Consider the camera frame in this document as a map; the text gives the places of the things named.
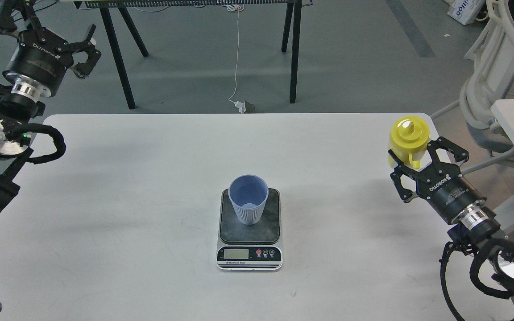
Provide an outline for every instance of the yellow pitcher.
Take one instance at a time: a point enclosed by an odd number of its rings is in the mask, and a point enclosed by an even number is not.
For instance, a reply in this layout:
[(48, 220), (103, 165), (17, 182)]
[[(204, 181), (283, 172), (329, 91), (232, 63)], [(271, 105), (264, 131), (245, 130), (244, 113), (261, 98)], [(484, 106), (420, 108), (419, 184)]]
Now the yellow pitcher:
[[(430, 128), (426, 121), (418, 116), (406, 116), (398, 119), (392, 127), (388, 148), (394, 151), (406, 166), (418, 170), (428, 142)], [(389, 155), (388, 163), (395, 167), (395, 162)]]

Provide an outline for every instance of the kitchen scale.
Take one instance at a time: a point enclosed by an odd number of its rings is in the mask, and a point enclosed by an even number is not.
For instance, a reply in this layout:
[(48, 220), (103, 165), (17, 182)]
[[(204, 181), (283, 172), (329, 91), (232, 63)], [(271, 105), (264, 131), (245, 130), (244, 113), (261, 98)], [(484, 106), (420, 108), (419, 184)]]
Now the kitchen scale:
[(279, 191), (269, 189), (261, 219), (245, 225), (237, 219), (228, 189), (222, 193), (217, 265), (226, 271), (276, 271), (283, 264)]

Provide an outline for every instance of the ribbed cup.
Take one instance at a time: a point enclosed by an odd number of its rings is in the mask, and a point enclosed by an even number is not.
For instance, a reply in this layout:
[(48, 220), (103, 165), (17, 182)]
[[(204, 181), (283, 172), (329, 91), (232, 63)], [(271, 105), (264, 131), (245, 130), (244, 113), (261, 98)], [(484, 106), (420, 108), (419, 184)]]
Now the ribbed cup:
[(255, 224), (261, 219), (269, 187), (261, 177), (243, 175), (229, 186), (229, 199), (237, 219), (245, 225)]

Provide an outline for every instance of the concrete floor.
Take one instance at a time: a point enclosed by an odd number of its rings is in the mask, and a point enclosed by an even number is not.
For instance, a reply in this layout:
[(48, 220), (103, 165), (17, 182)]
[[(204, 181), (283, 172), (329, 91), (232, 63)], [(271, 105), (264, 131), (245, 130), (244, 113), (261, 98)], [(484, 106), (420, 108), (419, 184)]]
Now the concrete floor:
[[(50, 3), (44, 0), (35, 8)], [(394, 9), (398, 4), (406, 9), (432, 57), (421, 57), (410, 41), (414, 31), (398, 20), (398, 8)], [(233, 100), (248, 100), (258, 112), (431, 114), (458, 97), (473, 70), (462, 57), (485, 24), (462, 26), (445, 14), (447, 10), (442, 0), (331, 0), (304, 8), (297, 103), (289, 104), (290, 50), (280, 52), (284, 6), (247, 6), (239, 14), (238, 86)], [(237, 14), (219, 6), (129, 11), (150, 52), (148, 58), (140, 55), (120, 14), (111, 10), (138, 105), (135, 110), (126, 107), (98, 10), (76, 10), (61, 2), (37, 13), (43, 26), (70, 42), (82, 40), (88, 25), (96, 24), (96, 47), (103, 53), (88, 79), (67, 73), (57, 96), (44, 100), (45, 116), (237, 112), (227, 100), (235, 87)], [(0, 83), (16, 45), (14, 39), (0, 35)], [(514, 86), (508, 98), (514, 98)], [(441, 135), (469, 150), (469, 163), (485, 156), (469, 136), (459, 110), (435, 124)], [(467, 178), (488, 197), (491, 208), (514, 193), (514, 169), (494, 165)]]

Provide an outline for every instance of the black table leg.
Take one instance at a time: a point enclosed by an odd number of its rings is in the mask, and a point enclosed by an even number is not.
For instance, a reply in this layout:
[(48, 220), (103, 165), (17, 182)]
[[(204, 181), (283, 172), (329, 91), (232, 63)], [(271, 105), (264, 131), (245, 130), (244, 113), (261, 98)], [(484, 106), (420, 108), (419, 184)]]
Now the black table leg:
[(130, 34), (134, 38), (134, 41), (138, 45), (138, 48), (140, 49), (140, 52), (142, 53), (143, 57), (148, 57), (148, 50), (146, 49), (146, 46), (144, 45), (144, 42), (142, 41), (142, 38), (140, 37), (140, 34), (138, 34), (138, 30), (136, 29), (136, 26), (134, 25), (134, 21), (132, 21), (132, 18), (130, 17), (130, 14), (128, 13), (127, 8), (118, 8), (120, 10), (120, 14), (122, 15), (122, 18), (124, 19), (124, 22), (126, 22), (126, 26), (128, 26), (128, 29), (130, 30)]
[(285, 15), (285, 27), (283, 29), (283, 45), (281, 45), (281, 52), (287, 52), (287, 43), (289, 42), (289, 32), (291, 31), (291, 19), (294, 3), (287, 4), (287, 14)]
[(291, 60), (291, 92), (289, 97), (290, 103), (296, 102), (296, 76), (298, 72), (298, 42), (300, 41), (300, 14), (303, 8), (302, 0), (296, 0), (294, 3), (294, 21), (293, 21), (293, 48)]
[(120, 53), (120, 47), (118, 46), (118, 40), (116, 39), (116, 33), (114, 32), (114, 26), (112, 25), (112, 18), (110, 18), (108, 8), (100, 8), (100, 15), (102, 16), (104, 29), (108, 36), (108, 42), (110, 43), (114, 63), (116, 64), (118, 76), (120, 77), (120, 83), (122, 83), (122, 90), (124, 90), (128, 109), (134, 109), (136, 108), (136, 104), (134, 103), (132, 89), (130, 88), (130, 82), (128, 81), (128, 75), (126, 74), (126, 68), (124, 67), (124, 61), (122, 60), (122, 54)]

